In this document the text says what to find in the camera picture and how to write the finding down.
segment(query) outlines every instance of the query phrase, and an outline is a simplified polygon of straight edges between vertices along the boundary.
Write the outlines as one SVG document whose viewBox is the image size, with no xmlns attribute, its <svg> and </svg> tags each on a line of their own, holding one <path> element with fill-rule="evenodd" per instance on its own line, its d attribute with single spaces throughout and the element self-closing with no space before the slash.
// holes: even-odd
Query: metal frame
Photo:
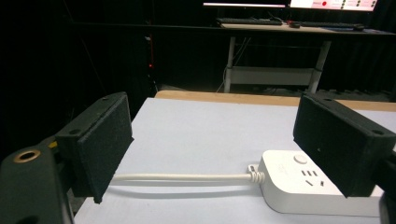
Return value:
<svg viewBox="0 0 396 224">
<path fill-rule="evenodd" d="M 277 68 L 233 66 L 235 36 L 230 39 L 228 62 L 224 79 L 224 92 L 230 92 L 231 84 L 308 85 L 315 93 L 332 41 L 323 41 L 315 68 Z"/>
</svg>

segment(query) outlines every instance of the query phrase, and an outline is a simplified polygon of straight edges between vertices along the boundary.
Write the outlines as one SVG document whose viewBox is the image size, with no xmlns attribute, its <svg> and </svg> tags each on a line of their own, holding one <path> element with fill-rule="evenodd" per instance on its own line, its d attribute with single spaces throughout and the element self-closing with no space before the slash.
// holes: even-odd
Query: monitor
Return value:
<svg viewBox="0 0 396 224">
<path fill-rule="evenodd" d="M 291 0 L 290 7 L 327 10 L 373 11 L 377 0 Z"/>
<path fill-rule="evenodd" d="M 204 7 L 286 7 L 290 0 L 204 0 Z"/>
</svg>

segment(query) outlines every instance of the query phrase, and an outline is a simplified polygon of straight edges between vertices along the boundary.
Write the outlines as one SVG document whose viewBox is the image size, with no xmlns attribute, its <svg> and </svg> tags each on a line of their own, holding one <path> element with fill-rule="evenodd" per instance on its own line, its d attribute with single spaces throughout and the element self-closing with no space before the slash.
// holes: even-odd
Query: power strip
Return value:
<svg viewBox="0 0 396 224">
<path fill-rule="evenodd" d="M 257 169 L 265 173 L 264 199 L 277 212 L 379 217 L 382 189 L 375 187 L 367 198 L 345 198 L 302 151 L 265 151 Z"/>
</svg>

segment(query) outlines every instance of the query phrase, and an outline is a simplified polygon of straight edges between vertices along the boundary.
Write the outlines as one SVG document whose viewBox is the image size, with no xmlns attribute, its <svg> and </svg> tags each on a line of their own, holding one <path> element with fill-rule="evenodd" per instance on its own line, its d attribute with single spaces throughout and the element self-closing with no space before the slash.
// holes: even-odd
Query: white table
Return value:
<svg viewBox="0 0 396 224">
<path fill-rule="evenodd" d="M 147 99 L 133 121 L 134 141 L 117 174 L 244 174 L 268 149 L 293 142 L 296 106 Z M 359 111 L 396 132 L 396 112 Z M 376 217 L 280 214 L 259 185 L 110 186 L 101 204 L 88 198 L 79 223 L 379 223 Z"/>
</svg>

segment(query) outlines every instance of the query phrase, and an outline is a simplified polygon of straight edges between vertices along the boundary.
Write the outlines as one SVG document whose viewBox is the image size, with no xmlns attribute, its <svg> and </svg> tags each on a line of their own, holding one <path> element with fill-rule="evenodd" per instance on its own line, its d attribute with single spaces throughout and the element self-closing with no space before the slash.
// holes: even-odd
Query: wooden desk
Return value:
<svg viewBox="0 0 396 224">
<path fill-rule="evenodd" d="M 201 91 L 159 91 L 155 95 L 155 98 L 219 102 L 219 103 L 237 103 L 237 104 L 248 104 L 248 105 L 297 106 L 300 103 L 300 98 L 298 97 L 214 93 L 214 92 L 201 92 Z M 352 109 L 396 112 L 396 103 L 347 101 L 347 100 L 337 100 L 337 101 Z"/>
</svg>

